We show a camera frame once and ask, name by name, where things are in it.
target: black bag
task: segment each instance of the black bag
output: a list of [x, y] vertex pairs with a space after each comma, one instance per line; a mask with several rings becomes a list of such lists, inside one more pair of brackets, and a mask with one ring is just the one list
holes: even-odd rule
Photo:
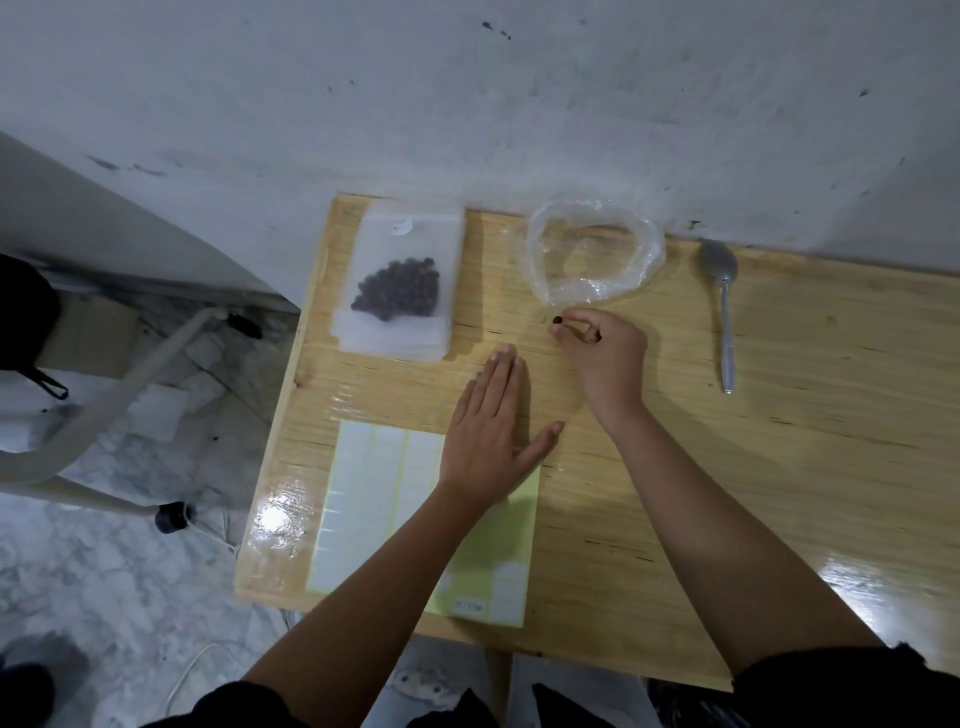
[[0, 369], [19, 372], [65, 400], [67, 388], [34, 365], [59, 317], [60, 297], [47, 279], [30, 263], [0, 254]]

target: clear plastic bag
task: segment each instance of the clear plastic bag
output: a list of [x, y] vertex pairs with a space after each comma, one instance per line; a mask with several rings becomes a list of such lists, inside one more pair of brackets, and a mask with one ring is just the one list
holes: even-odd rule
[[517, 264], [534, 292], [555, 306], [632, 291], [666, 258], [660, 226], [610, 200], [574, 197], [554, 198], [534, 210], [516, 247]]
[[371, 203], [330, 322], [341, 352], [419, 361], [446, 356], [464, 224], [464, 207], [455, 203]]

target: spoon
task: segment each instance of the spoon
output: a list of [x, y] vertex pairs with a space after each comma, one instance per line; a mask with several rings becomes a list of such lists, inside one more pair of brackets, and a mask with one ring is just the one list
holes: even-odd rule
[[736, 376], [733, 371], [733, 334], [730, 331], [730, 286], [736, 280], [736, 257], [730, 248], [716, 240], [705, 240], [697, 254], [700, 270], [720, 283], [720, 318], [723, 321], [723, 339], [720, 345], [720, 375], [723, 391], [733, 394]]

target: black shirt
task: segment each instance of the black shirt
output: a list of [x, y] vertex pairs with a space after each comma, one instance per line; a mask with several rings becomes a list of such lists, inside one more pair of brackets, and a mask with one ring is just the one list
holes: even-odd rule
[[[610, 724], [544, 685], [533, 686], [542, 728]], [[931, 670], [906, 644], [834, 647], [760, 660], [733, 681], [734, 703], [754, 728], [764, 726], [958, 725], [960, 678]], [[153, 723], [163, 728], [269, 725], [300, 728], [282, 698], [253, 683], [228, 683], [201, 698], [186, 716]], [[452, 711], [435, 711], [409, 728], [496, 728], [472, 691]]]

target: forearm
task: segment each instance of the forearm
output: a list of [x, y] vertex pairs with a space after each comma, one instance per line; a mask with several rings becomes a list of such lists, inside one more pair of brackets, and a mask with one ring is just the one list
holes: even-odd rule
[[882, 644], [647, 410], [613, 435], [670, 564], [734, 675], [782, 652]]
[[244, 679], [310, 725], [358, 726], [410, 639], [453, 553], [484, 509], [438, 486], [357, 572]]

